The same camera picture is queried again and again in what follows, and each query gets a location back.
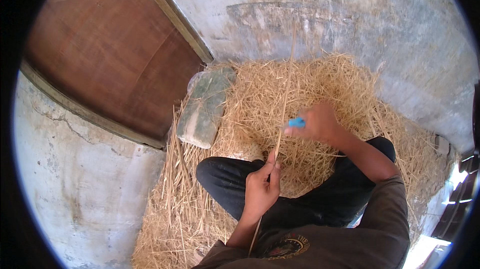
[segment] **brown t-shirt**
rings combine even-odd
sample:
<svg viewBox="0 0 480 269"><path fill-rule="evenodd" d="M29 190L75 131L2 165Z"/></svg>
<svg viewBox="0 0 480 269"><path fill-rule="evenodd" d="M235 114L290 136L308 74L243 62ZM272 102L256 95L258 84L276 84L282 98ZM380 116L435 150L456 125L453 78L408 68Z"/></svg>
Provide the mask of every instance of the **brown t-shirt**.
<svg viewBox="0 0 480 269"><path fill-rule="evenodd" d="M410 245L406 204L396 175L376 185L356 228L277 230L262 237L250 257L218 240L194 268L401 268Z"/></svg>

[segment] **blue scissors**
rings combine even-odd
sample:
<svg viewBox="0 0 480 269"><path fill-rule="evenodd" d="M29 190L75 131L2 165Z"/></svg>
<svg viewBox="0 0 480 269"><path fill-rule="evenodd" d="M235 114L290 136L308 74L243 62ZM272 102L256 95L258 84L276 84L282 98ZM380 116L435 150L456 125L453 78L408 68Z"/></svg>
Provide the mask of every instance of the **blue scissors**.
<svg viewBox="0 0 480 269"><path fill-rule="evenodd" d="M289 127L296 127L296 128L305 127L305 121L299 116L297 116L295 119L290 119L288 121L289 121L288 123Z"/></svg>

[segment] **left hand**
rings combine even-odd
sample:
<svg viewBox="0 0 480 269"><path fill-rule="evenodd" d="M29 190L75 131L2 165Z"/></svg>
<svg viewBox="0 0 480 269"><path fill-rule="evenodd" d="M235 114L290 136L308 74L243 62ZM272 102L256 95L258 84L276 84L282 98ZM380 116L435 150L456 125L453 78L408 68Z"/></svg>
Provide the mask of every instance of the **left hand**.
<svg viewBox="0 0 480 269"><path fill-rule="evenodd" d="M247 222L258 222L280 195L280 163L275 164L275 149L270 151L266 164L248 174L245 190L245 207L242 218Z"/></svg>

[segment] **circular emblem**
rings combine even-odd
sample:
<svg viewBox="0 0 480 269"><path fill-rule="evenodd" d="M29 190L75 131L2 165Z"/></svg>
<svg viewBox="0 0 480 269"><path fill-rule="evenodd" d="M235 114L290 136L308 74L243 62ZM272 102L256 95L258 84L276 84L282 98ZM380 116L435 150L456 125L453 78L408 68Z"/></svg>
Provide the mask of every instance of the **circular emblem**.
<svg viewBox="0 0 480 269"><path fill-rule="evenodd" d="M304 253L309 247L310 243L305 237L299 234L288 233L268 247L263 253L263 258L266 260L292 258L295 255Z"/></svg>

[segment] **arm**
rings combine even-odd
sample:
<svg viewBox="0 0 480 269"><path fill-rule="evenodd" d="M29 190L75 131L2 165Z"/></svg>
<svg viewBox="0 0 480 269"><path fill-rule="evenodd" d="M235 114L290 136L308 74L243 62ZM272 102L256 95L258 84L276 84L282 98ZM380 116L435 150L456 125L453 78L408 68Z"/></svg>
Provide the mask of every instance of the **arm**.
<svg viewBox="0 0 480 269"><path fill-rule="evenodd" d="M333 146L345 153L375 183L400 175L395 164L382 152L340 126L330 105L315 105L300 116L305 120L305 128L286 128L285 134L308 137Z"/></svg>
<svg viewBox="0 0 480 269"><path fill-rule="evenodd" d="M242 217L226 246L249 250L258 221L273 206L279 195L280 164L275 163L275 150L272 150L267 163L247 176Z"/></svg>

